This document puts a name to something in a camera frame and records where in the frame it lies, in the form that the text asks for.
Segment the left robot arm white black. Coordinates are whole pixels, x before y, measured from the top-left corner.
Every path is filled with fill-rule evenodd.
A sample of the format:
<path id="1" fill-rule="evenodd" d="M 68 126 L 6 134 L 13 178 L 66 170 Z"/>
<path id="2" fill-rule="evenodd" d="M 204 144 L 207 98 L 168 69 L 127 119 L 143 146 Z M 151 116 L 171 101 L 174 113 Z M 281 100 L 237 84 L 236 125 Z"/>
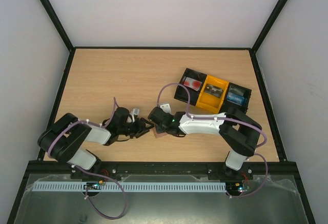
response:
<path id="1" fill-rule="evenodd" d="M 72 113 L 67 113 L 41 134 L 37 144 L 49 158 L 55 159 L 60 164 L 75 165 L 89 172 L 98 172 L 100 158 L 82 148 L 82 144 L 89 141 L 109 146 L 114 142 L 145 135 L 154 128 L 154 124 L 138 115 L 138 108 L 129 111 L 118 107 L 109 119 L 96 124 L 89 120 L 80 120 Z"/>

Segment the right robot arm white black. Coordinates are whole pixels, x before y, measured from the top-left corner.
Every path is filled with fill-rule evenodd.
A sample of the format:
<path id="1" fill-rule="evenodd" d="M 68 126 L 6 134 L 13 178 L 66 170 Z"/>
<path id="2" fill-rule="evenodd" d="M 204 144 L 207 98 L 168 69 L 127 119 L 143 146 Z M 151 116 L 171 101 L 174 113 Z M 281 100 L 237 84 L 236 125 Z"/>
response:
<path id="1" fill-rule="evenodd" d="M 230 146 L 223 172 L 233 179 L 241 173 L 245 160 L 255 154 L 262 127 L 236 108 L 214 115 L 177 112 L 174 115 L 155 107 L 148 119 L 166 133 L 183 137 L 189 134 L 213 134 L 221 136 Z"/>

